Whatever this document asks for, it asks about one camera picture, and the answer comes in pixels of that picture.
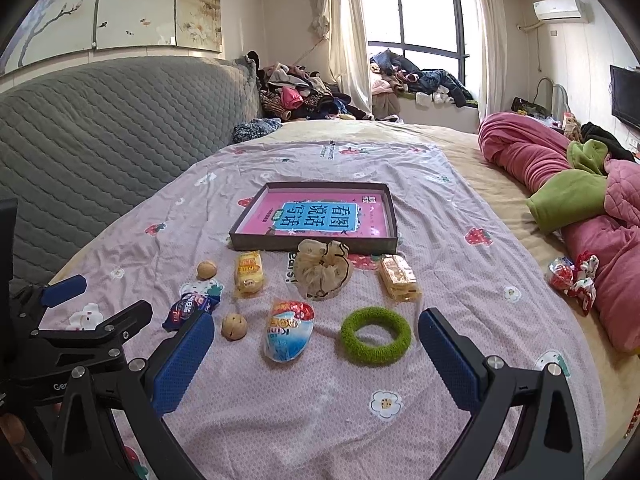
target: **gray headboard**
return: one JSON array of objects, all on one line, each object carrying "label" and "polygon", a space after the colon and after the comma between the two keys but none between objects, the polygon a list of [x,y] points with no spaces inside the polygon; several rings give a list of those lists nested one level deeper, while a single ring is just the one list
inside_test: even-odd
[{"label": "gray headboard", "polygon": [[12,290],[47,283],[259,110],[244,59],[95,62],[0,94],[0,199],[18,198]]}]

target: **television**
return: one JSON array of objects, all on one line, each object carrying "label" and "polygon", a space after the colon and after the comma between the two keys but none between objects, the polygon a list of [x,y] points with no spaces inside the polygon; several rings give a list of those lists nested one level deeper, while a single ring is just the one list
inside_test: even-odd
[{"label": "television", "polygon": [[640,130],[640,72],[611,66],[611,114]]}]

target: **metal bolt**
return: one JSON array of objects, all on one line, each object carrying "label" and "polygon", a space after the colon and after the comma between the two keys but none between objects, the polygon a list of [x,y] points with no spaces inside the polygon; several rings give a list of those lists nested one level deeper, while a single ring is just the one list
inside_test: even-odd
[{"label": "metal bolt", "polygon": [[74,379],[79,379],[83,375],[84,375],[84,367],[83,366],[77,366],[71,371],[71,376]]},{"label": "metal bolt", "polygon": [[145,366],[146,361],[143,358],[138,357],[129,363],[129,370],[132,372],[139,372],[140,370],[143,370]]},{"label": "metal bolt", "polygon": [[499,370],[504,366],[504,361],[502,360],[501,357],[498,357],[497,355],[489,356],[486,360],[486,363],[489,365],[490,368],[493,368],[494,370]]},{"label": "metal bolt", "polygon": [[556,377],[562,373],[562,368],[559,367],[556,363],[551,363],[548,367],[546,367],[546,369],[549,370],[549,373],[551,375],[555,375]]}]

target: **air conditioner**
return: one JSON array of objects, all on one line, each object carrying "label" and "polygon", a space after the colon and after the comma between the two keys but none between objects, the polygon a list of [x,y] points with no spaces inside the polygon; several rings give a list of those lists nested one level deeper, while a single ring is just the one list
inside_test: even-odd
[{"label": "air conditioner", "polygon": [[541,22],[589,23],[584,3],[580,0],[542,0],[533,9]]}]

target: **window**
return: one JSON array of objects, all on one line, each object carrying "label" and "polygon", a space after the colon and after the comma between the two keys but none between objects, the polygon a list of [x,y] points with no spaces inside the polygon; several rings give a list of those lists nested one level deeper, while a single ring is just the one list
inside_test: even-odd
[{"label": "window", "polygon": [[386,48],[421,69],[441,68],[465,83],[460,0],[362,0],[369,56]]}]

